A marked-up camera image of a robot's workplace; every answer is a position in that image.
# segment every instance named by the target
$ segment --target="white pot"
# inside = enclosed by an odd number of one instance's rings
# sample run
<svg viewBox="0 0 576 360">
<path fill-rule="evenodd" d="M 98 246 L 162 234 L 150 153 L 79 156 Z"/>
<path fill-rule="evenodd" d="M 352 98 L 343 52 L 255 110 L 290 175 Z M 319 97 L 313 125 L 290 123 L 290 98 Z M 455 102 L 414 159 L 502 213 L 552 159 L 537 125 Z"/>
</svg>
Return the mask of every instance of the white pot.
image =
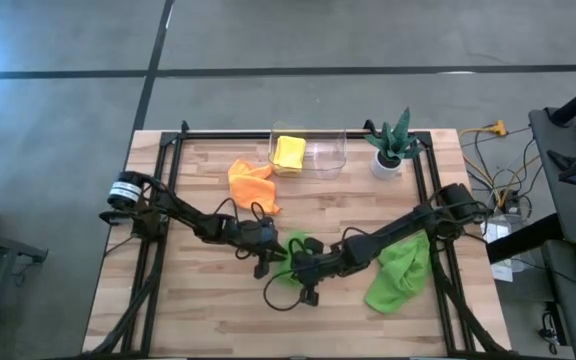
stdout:
<svg viewBox="0 0 576 360">
<path fill-rule="evenodd" d="M 377 156 L 379 155 L 379 150 L 375 152 L 375 157 L 372 159 L 370 163 L 370 170 L 372 173 L 381 180 L 390 180 L 394 179 L 395 177 L 401 175 L 401 167 L 404 163 L 403 159 L 399 162 L 399 165 L 394 168 L 387 168 L 379 162 Z"/>
</svg>

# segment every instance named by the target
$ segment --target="butcher block tabletop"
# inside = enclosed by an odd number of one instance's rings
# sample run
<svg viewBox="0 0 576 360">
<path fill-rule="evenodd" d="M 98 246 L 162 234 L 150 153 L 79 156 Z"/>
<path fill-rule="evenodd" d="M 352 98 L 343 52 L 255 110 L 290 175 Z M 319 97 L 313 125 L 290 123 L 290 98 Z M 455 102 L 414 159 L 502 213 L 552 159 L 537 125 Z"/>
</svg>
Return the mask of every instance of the butcher block tabletop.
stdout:
<svg viewBox="0 0 576 360">
<path fill-rule="evenodd" d="M 432 135 L 441 183 L 463 183 L 470 188 L 457 131 L 428 131 Z M 135 133 L 127 170 L 153 173 L 161 133 Z M 162 179 L 168 179 L 171 152 L 172 147 Z M 266 165 L 267 153 L 268 140 L 184 140 L 177 196 L 205 213 L 212 213 L 230 197 L 227 171 L 233 162 L 244 159 Z M 419 203 L 412 162 L 405 161 L 402 176 L 382 181 L 370 171 L 374 154 L 375 148 L 365 140 L 348 139 L 347 162 L 335 180 L 273 174 L 269 180 L 277 186 L 276 204 L 281 207 L 273 219 L 280 242 L 286 241 L 291 231 L 298 230 L 332 244 L 341 239 L 348 226 L 370 232 L 411 211 Z M 432 193 L 425 154 L 422 153 L 421 159 L 427 188 Z M 227 204 L 220 212 L 232 214 L 233 210 Z M 254 219 L 246 209 L 239 209 L 239 216 Z M 130 229 L 130 225 L 114 227 L 108 248 L 126 239 Z M 510 341 L 484 244 L 462 237 L 455 242 L 455 250 L 468 306 L 494 339 L 509 349 Z M 125 311 L 138 252 L 139 240 L 132 240 L 104 259 L 84 351 L 97 346 Z M 185 225 L 172 221 L 150 355 L 394 357 L 446 354 L 432 275 L 420 295 L 391 315 L 377 313 L 364 303 L 366 290 L 379 270 L 377 261 L 349 277 L 322 281 L 318 286 L 319 306 L 300 304 L 292 311 L 278 312 L 269 308 L 262 297 L 262 289 L 277 265 L 271 265 L 271 273 L 257 280 L 253 277 L 256 262 L 252 257 L 237 260 L 234 248 L 205 244 Z M 296 300 L 298 292 L 298 287 L 277 281 L 270 287 L 268 296 L 277 306 L 286 306 Z M 142 306 L 137 318 L 135 348 L 141 340 L 145 308 Z M 450 310 L 457 345 L 463 349 L 457 312 L 452 304 Z"/>
</svg>

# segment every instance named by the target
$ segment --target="yellow sponge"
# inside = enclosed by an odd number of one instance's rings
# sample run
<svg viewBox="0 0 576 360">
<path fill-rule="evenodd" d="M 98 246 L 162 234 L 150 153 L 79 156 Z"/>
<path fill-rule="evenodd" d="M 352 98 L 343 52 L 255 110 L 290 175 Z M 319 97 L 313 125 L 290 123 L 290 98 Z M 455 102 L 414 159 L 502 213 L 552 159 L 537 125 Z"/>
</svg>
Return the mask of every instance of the yellow sponge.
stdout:
<svg viewBox="0 0 576 360">
<path fill-rule="evenodd" d="M 277 149 L 273 163 L 275 171 L 300 172 L 306 152 L 306 140 L 292 136 L 280 136 L 277 140 Z"/>
</svg>

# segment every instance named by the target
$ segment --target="table leg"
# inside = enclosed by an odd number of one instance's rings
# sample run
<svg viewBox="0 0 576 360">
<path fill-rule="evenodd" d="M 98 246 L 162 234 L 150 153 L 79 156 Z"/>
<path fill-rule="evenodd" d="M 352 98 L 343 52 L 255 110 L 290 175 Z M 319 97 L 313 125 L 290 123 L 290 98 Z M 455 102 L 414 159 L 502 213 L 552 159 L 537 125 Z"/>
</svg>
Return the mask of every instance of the table leg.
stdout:
<svg viewBox="0 0 576 360">
<path fill-rule="evenodd" d="M 548 240 L 563 240 L 557 213 L 486 245 L 491 264 L 540 247 Z"/>
</svg>

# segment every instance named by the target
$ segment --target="concrete floor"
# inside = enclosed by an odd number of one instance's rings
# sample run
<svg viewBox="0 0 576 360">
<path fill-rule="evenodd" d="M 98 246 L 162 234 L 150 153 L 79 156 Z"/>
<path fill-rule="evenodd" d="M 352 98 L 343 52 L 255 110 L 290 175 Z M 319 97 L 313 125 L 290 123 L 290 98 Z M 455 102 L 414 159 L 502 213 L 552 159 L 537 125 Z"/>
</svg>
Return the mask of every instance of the concrete floor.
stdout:
<svg viewBox="0 0 576 360">
<path fill-rule="evenodd" d="M 145 70 L 163 5 L 0 1 L 0 71 Z M 570 18 L 576 2 L 567 0 L 178 0 L 159 68 L 576 64 Z M 0 80 L 0 233 L 50 249 L 21 288 L 9 284 L 0 359 L 79 352 L 108 232 L 97 214 L 123 165 L 143 85 Z M 144 127 L 359 127 L 410 106 L 419 128 L 503 119 L 512 131 L 527 126 L 531 109 L 575 94 L 576 72 L 158 79 Z M 504 168 L 530 138 L 524 131 L 481 150 L 490 168 Z M 472 146 L 465 152 L 474 158 Z M 543 175 L 537 184 L 532 219 L 553 211 Z M 547 356 L 534 335 L 539 299 L 512 294 L 500 287 L 513 347 Z"/>
</svg>

